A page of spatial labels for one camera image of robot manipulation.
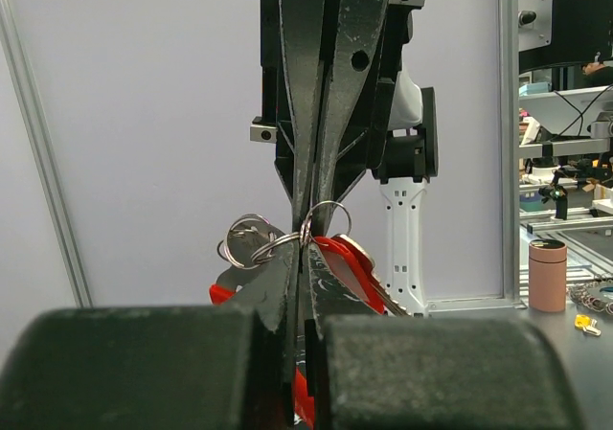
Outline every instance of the bunch of keys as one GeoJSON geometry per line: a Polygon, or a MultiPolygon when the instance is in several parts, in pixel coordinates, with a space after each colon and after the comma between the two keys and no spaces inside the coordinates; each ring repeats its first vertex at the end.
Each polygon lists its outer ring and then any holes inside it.
{"type": "Polygon", "coordinates": [[[599,337],[602,332],[596,328],[597,321],[587,315],[577,315],[575,317],[575,328],[581,329],[585,334],[599,337]]]}

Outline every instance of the cable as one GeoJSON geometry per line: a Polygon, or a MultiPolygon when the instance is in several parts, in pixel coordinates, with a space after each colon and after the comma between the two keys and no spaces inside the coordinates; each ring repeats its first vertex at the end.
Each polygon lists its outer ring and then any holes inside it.
{"type": "MultiPolygon", "coordinates": [[[[592,105],[594,105],[594,103],[598,100],[598,98],[600,98],[605,92],[608,92],[609,90],[611,90],[611,88],[613,88],[613,84],[609,85],[608,87],[606,87],[605,89],[601,90],[601,92],[594,97],[594,99],[585,107],[585,109],[583,109],[583,112],[579,113],[579,116],[574,119],[570,125],[568,125],[566,128],[564,128],[560,133],[558,133],[555,137],[553,137],[551,140],[551,142],[555,141],[556,138],[559,138],[560,136],[562,136],[564,133],[566,133],[574,124],[577,123],[577,121],[579,119],[581,119],[581,128],[579,130],[579,135],[580,132],[583,130],[583,116],[585,116],[585,113],[590,109],[590,107],[592,107],[592,105]]],[[[562,97],[566,102],[570,103],[568,100],[566,100],[562,95],[560,95],[558,92],[556,92],[560,97],[562,97]]]]}

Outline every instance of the metal plate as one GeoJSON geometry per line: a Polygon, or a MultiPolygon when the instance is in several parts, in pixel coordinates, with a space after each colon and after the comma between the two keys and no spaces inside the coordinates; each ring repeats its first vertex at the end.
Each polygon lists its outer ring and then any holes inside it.
{"type": "Polygon", "coordinates": [[[519,51],[546,47],[552,42],[554,0],[519,0],[519,11],[536,12],[536,20],[519,27],[519,51]]]}

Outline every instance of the white wall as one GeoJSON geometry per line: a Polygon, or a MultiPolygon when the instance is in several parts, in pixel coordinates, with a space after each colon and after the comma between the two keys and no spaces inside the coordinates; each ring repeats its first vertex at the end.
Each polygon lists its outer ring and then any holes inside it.
{"type": "MultiPolygon", "coordinates": [[[[207,302],[224,269],[215,245],[234,219],[289,223],[274,148],[248,141],[258,0],[13,2],[95,303],[207,302]]],[[[431,297],[501,291],[496,20],[497,0],[427,0],[407,49],[439,101],[441,175],[424,221],[431,297]]],[[[383,273],[370,175],[347,205],[383,273]]]]}
{"type": "Polygon", "coordinates": [[[75,305],[1,45],[0,187],[1,368],[33,317],[75,305]]]}

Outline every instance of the yellow tag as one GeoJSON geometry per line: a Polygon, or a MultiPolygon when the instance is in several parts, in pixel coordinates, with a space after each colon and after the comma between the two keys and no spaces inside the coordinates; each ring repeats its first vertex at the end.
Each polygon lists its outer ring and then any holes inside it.
{"type": "Polygon", "coordinates": [[[578,315],[575,317],[575,328],[583,329],[589,327],[592,320],[587,315],[578,315]]]}

